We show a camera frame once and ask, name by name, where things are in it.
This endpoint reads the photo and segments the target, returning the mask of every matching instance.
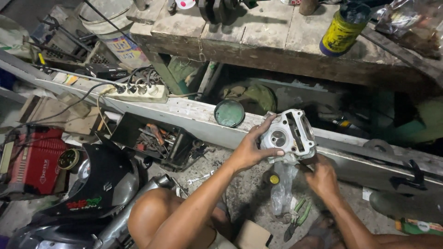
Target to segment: wooden workbench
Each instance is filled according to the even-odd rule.
[[[320,40],[339,5],[321,5],[312,16],[278,0],[240,5],[230,25],[206,23],[196,6],[171,16],[165,0],[127,17],[138,23],[131,33],[151,62],[164,62],[159,53],[215,61],[366,86],[429,95],[435,84],[418,71],[359,36],[340,58],[323,55]]]

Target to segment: hand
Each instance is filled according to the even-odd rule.
[[[306,165],[298,164],[298,167],[303,171],[309,187],[321,198],[340,195],[340,188],[338,187],[337,175],[329,160],[320,154],[315,154],[314,157],[304,160],[305,164],[313,164],[314,171]]]
[[[250,169],[252,166],[258,164],[263,158],[270,156],[283,156],[282,149],[271,148],[259,150],[257,147],[258,138],[265,133],[271,122],[277,117],[276,114],[268,117],[261,125],[256,125],[251,128],[248,134],[238,145],[237,149],[232,153],[231,157],[226,161],[230,167],[234,167],[236,173]]]

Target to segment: exhaust pipe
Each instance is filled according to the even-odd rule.
[[[144,193],[155,188],[169,188],[173,187],[174,183],[168,174],[161,177],[154,176],[148,183],[132,198],[132,200],[120,211],[114,220],[96,237],[93,249],[113,249],[119,247],[121,237],[126,237],[129,234],[128,231],[128,219],[131,213],[132,207],[135,205],[138,198]]]

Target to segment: tool box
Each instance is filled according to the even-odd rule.
[[[172,148],[167,153],[166,158],[162,157],[158,152],[155,151],[146,149],[141,150],[142,147],[138,145],[138,140],[142,134],[139,129],[145,129],[147,124],[156,125],[159,129],[175,135],[176,139],[172,145]],[[160,160],[163,168],[176,172],[185,169],[191,149],[193,147],[192,141],[194,141],[196,138],[182,127],[139,116],[133,113],[124,113],[120,123],[117,125],[110,139],[115,143],[133,148],[138,152]]]

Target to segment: wrench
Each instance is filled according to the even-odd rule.
[[[191,185],[193,182],[199,181],[199,180],[204,179],[206,177],[210,177],[213,174],[214,174],[214,171],[212,170],[209,174],[206,174],[206,175],[204,175],[202,177],[198,177],[198,178],[195,178],[195,179],[192,179],[192,180],[191,179],[188,180],[188,184]]]

